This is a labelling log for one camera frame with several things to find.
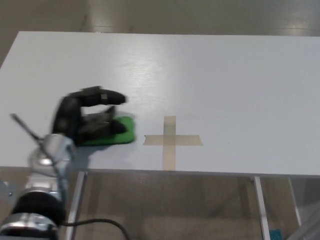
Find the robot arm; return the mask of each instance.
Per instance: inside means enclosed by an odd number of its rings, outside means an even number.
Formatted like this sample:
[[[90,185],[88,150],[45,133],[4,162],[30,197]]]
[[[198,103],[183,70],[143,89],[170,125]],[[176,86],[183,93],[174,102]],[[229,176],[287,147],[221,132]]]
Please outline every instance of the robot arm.
[[[68,178],[81,143],[123,133],[125,126],[114,120],[115,106],[106,111],[82,114],[82,107],[120,105],[121,93],[90,87],[65,96],[55,114],[52,131],[44,138],[35,135],[14,115],[13,118],[36,141],[29,156],[31,174],[10,215],[0,225],[0,240],[57,240],[66,219]]]

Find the green sponge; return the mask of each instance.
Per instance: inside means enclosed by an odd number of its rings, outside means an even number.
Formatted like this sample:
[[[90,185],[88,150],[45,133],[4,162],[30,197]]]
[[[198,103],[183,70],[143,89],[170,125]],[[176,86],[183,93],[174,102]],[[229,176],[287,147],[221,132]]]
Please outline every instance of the green sponge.
[[[133,118],[129,116],[121,116],[115,118],[115,120],[122,123],[126,127],[127,131],[125,133],[115,134],[97,140],[86,141],[81,146],[105,146],[132,143],[136,138],[135,122]]]

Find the blue object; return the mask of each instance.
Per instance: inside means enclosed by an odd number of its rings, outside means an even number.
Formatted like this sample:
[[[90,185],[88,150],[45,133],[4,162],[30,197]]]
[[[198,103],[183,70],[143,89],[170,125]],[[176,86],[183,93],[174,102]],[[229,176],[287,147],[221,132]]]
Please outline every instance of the blue object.
[[[283,240],[280,229],[269,230],[271,240]]]

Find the tape cross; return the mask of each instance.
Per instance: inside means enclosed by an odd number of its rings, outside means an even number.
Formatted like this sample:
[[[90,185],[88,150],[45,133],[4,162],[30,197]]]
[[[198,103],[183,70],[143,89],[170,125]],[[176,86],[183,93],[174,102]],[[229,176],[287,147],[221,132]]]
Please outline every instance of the tape cross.
[[[163,135],[145,135],[143,145],[162,146],[162,169],[176,170],[176,146],[203,146],[199,135],[176,135],[176,116],[164,116]]]

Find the white tabletop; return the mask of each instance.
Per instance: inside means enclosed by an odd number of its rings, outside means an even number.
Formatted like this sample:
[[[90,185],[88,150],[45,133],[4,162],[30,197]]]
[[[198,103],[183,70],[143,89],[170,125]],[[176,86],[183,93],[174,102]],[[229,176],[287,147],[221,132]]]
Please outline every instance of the white tabletop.
[[[26,167],[35,147],[10,113],[45,134],[62,96],[100,85],[128,96],[137,139],[79,150],[80,169],[162,171],[145,135],[176,116],[203,143],[176,147],[176,171],[320,175],[318,37],[20,32],[0,84],[0,166]]]

